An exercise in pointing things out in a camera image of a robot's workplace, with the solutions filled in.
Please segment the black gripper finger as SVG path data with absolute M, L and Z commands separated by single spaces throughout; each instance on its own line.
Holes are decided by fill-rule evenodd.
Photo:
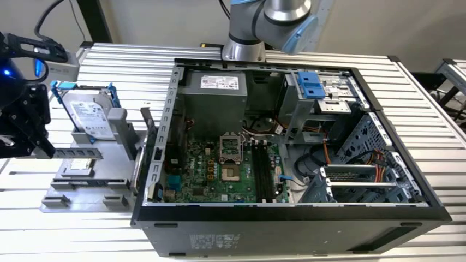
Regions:
M 1 158 L 25 157 L 31 154 L 34 144 L 29 136 L 1 135 Z
M 48 141 L 48 131 L 45 128 L 27 128 L 26 134 L 30 143 L 27 155 L 37 159 L 53 158 L 54 147 Z

